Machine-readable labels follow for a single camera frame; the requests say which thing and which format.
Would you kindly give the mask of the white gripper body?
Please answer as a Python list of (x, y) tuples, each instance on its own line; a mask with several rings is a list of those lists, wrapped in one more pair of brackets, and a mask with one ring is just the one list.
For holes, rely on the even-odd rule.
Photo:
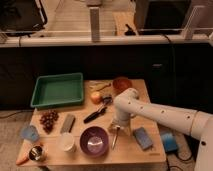
[(115, 132), (116, 130), (121, 130), (124, 134), (130, 135), (131, 134), (131, 127), (130, 126), (121, 126), (120, 124), (112, 121), (108, 127), (109, 132)]

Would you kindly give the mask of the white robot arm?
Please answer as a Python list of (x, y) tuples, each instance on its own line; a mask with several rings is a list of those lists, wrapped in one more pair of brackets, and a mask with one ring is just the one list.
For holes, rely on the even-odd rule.
[(115, 125), (129, 126), (131, 115), (135, 114), (199, 140), (194, 171), (213, 171), (213, 114), (142, 102), (134, 88), (117, 95), (113, 104), (115, 114), (112, 123)]

